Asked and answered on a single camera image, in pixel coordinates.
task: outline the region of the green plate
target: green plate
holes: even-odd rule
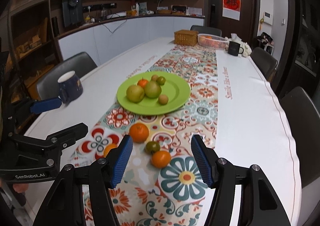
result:
[[[165,84],[161,86],[161,94],[166,94],[168,96],[168,103],[166,105],[161,105],[158,102],[158,98],[150,99],[147,96],[139,103],[130,102],[126,96],[127,88],[132,84],[137,84],[142,78],[150,81],[154,74],[163,76],[166,79]],[[133,113],[149,116],[172,112],[185,104],[189,97],[189,84],[179,76],[167,72],[146,72],[137,74],[124,81],[117,92],[117,99],[122,107]]]

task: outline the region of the green tomato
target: green tomato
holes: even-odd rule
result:
[[[146,144],[145,150],[148,154],[154,154],[160,150],[160,145],[157,141],[149,141]]]
[[[160,76],[158,79],[157,79],[157,83],[159,85],[164,85],[165,83],[165,78],[163,76]]]

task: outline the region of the white plastic basket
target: white plastic basket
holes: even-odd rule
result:
[[[227,42],[227,39],[217,35],[198,34],[199,45],[205,47],[224,50],[226,48]]]

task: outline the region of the patterned table runner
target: patterned table runner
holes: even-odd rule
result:
[[[191,153],[190,141],[200,134],[214,148],[218,115],[217,60],[214,50],[195,46],[175,46],[148,71],[175,73],[191,87],[188,102],[179,110],[159,116],[140,116],[117,102],[90,131],[91,140],[82,142],[69,159],[77,166],[103,157],[104,148],[129,132],[136,122],[150,130],[145,143],[134,143],[123,179],[110,190],[114,209],[122,226],[192,226],[200,216],[207,186],[202,182]],[[158,169],[144,151],[149,141],[158,141],[169,151],[170,164]],[[89,190],[84,191],[87,225],[93,225]]]

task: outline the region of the white tablecloth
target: white tablecloth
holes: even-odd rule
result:
[[[96,68],[81,78],[84,87],[81,97],[68,106],[41,114],[26,135],[45,139],[51,133],[80,122],[91,129],[114,103],[116,91],[126,77],[147,71],[173,47],[172,38],[158,38]],[[249,167],[258,164],[278,194],[291,225],[296,226],[301,180],[295,141],[285,113],[270,84],[250,57],[234,57],[221,50],[216,54],[219,113],[215,151],[234,165]],[[60,168],[66,164],[74,147],[63,150]],[[26,209],[31,219],[34,220],[51,184],[30,184],[26,192]],[[213,194],[214,190],[207,190],[197,225],[204,224]],[[241,187],[237,186],[231,218],[234,226],[239,216],[240,197]]]

